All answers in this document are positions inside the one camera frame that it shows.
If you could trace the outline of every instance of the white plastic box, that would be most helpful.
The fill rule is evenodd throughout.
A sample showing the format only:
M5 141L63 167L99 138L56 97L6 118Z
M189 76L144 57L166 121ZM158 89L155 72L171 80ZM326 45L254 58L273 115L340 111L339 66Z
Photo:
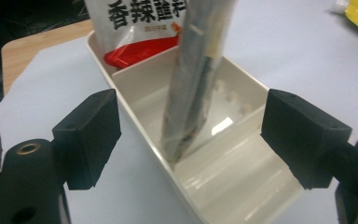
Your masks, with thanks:
M94 33L88 46L118 100L201 223L269 223L303 189L260 136L268 89L223 58L210 114L174 169L159 139L177 49L116 71L103 62Z

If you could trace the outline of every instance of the wooden surface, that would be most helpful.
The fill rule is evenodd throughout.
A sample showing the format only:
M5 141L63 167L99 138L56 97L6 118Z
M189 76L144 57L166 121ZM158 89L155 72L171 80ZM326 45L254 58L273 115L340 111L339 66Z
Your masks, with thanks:
M39 50L85 36L92 30L91 21L81 21L5 44L2 47L4 93L8 92L13 81L24 71Z

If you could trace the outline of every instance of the red and white snack package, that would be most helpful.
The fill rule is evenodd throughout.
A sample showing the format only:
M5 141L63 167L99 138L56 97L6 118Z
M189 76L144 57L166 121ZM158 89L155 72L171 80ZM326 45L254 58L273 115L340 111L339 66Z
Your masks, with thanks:
M186 0L86 0L104 60L125 68L174 47Z

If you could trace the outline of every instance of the plastic wrapper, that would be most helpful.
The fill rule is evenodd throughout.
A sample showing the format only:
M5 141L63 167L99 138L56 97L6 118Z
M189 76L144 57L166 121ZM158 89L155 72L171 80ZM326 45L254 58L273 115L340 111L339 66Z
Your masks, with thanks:
M178 43L186 0L85 0L104 61L125 68Z
M235 2L188 2L163 118L161 144L165 159L171 164L181 159L207 119L215 70Z

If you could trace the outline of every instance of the red package bottom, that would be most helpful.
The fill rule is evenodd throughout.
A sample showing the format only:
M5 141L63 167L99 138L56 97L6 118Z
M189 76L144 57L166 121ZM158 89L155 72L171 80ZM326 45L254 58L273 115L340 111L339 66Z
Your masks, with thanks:
M178 44L178 36L145 40L122 46L103 56L104 61L117 68L126 68Z

